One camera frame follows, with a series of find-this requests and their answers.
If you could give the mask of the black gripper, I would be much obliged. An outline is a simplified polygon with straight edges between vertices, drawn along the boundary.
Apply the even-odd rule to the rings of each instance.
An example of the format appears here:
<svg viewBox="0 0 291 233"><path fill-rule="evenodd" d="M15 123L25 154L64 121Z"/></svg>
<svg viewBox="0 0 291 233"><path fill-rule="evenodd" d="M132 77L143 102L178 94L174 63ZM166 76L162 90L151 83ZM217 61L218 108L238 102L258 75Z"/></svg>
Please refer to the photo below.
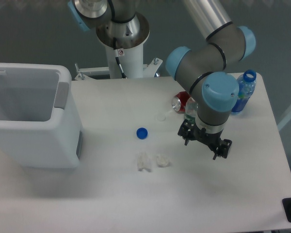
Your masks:
<svg viewBox="0 0 291 233"><path fill-rule="evenodd" d="M206 128L198 128L195 123L184 120L181 124L178 136L185 140L184 145L188 145L190 141L198 141L206 145L213 153L213 160L217 157L227 158L230 152L232 141L229 139L221 139L222 131L218 133L207 133Z"/></svg>

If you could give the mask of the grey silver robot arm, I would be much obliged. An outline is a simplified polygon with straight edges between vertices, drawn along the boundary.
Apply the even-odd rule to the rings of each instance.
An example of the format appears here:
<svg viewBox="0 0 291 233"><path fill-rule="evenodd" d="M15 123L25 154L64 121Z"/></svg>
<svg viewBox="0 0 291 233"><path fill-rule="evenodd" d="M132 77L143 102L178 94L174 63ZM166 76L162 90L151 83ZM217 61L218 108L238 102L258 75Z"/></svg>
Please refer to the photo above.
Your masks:
<svg viewBox="0 0 291 233"><path fill-rule="evenodd" d="M95 28L104 45L112 79L143 78L147 68L142 48L149 36L147 19L133 0L71 0L69 8L83 29ZM207 44L199 51L174 49L167 57L169 75L197 102L193 123L185 120L178 131L186 142L199 141L214 157L226 158L232 141L221 139L239 92L236 79L225 68L250 55L256 47L253 32L237 27L217 0L186 0L184 5Z"/></svg>

